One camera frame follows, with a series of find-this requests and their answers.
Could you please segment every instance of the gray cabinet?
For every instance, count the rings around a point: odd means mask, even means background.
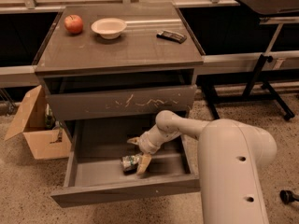
[[[69,14],[84,20],[70,35]],[[124,19],[121,37],[104,40],[90,25]],[[161,29],[187,36],[183,44],[156,37]],[[139,152],[126,140],[154,125],[164,109],[186,116],[202,57],[170,3],[67,7],[37,65],[53,113],[72,140],[64,187],[52,193],[62,207],[156,197],[199,190],[184,136],[166,143],[143,176],[125,173],[121,157]]]

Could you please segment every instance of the drawer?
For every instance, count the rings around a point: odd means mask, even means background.
[[[125,173],[121,157],[139,152],[126,140],[154,125],[153,115],[76,121],[64,188],[51,197],[61,206],[109,203],[199,191],[184,136],[165,143],[146,173]]]
[[[53,94],[47,101],[59,120],[95,119],[192,108],[196,85]]]

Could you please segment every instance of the floor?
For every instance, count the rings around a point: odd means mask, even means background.
[[[221,88],[220,93],[238,92],[239,88]],[[299,193],[299,89],[278,87],[296,117],[285,121],[276,102],[264,101],[219,105],[222,118],[262,127],[278,143],[278,155],[259,171],[270,224],[294,224],[299,219],[299,203],[285,205],[279,198],[282,189]],[[0,105],[0,223],[2,224],[113,224],[113,223],[203,223],[200,193],[179,194],[118,203],[101,203],[61,208],[50,197],[62,189],[67,159],[36,161],[22,134],[4,142],[12,116]],[[190,117],[212,120],[200,90],[196,93]],[[188,150],[196,166],[196,143]]]

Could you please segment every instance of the bowl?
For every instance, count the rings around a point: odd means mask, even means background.
[[[115,39],[126,27],[127,23],[124,20],[108,18],[95,21],[92,30],[104,39]]]

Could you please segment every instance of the red apple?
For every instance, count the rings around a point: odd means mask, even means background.
[[[69,15],[64,19],[65,29],[71,34],[79,34],[83,30],[83,20],[78,15]]]

